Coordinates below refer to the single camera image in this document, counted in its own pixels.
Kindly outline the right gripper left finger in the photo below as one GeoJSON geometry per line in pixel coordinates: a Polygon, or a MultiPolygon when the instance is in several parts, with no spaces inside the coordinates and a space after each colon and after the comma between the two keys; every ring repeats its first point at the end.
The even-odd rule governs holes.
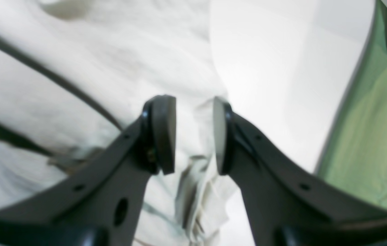
{"type": "Polygon", "coordinates": [[[155,96],[86,167],[0,209],[0,245],[132,245],[148,181],[175,171],[175,149],[176,98],[155,96]]]}

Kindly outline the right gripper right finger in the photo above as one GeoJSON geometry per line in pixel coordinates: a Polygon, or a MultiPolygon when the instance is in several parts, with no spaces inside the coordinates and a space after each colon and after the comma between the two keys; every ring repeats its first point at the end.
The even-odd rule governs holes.
{"type": "Polygon", "coordinates": [[[222,97],[213,102],[217,171],[239,187],[257,246],[387,246],[387,210],[293,163],[222,97]]]}

